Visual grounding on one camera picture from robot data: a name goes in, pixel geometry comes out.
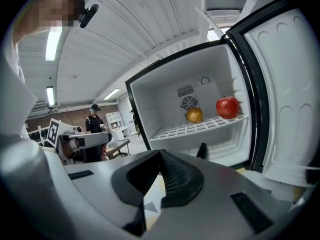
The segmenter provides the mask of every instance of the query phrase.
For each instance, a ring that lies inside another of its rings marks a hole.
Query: open refrigerator
[[[320,138],[320,44],[303,13],[276,0],[231,27],[220,40],[159,60],[126,82],[149,150],[196,156],[308,187]],[[239,101],[224,119],[216,102]],[[203,121],[186,120],[199,107]]]

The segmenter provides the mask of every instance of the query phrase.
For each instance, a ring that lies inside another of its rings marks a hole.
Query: white shirt
[[[18,48],[13,45],[12,28],[3,38],[0,53],[0,133],[29,138],[25,121],[37,97],[25,84],[19,65]]]

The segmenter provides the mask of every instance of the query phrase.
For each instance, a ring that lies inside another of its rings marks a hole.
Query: fan
[[[189,110],[191,108],[195,108],[197,106],[197,100],[195,97],[192,96],[186,96],[182,100],[181,108],[185,110]]]

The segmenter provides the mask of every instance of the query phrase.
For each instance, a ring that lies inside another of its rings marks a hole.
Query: wall
[[[135,124],[129,123],[133,119],[133,115],[130,113],[132,110],[129,97],[125,97],[124,99],[120,100],[118,104],[118,108],[120,111],[120,115],[125,126],[128,126],[129,132],[134,133],[136,132]]]
[[[118,110],[117,105],[109,105],[109,106],[102,106],[99,115],[101,116],[102,120],[104,121],[106,131],[109,131],[108,124],[106,121],[106,114],[116,112]],[[42,128],[48,127],[51,118],[56,120],[61,120],[61,122],[72,125],[72,126],[81,126],[84,130],[86,129],[86,117],[89,115],[90,109],[80,109],[75,111],[63,112],[63,113],[55,113],[48,116],[43,116],[39,118],[34,118],[27,120],[26,123],[28,125],[28,132],[32,132],[38,129],[38,126]]]

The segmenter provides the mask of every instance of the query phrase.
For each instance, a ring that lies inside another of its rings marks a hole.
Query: white shelf
[[[235,118],[224,119],[221,116],[206,117],[202,122],[190,123],[185,122],[172,126],[162,127],[150,141],[167,140],[172,138],[179,138],[187,135],[197,134],[199,132],[211,131],[217,128],[229,126],[248,118],[247,115],[238,114]]]

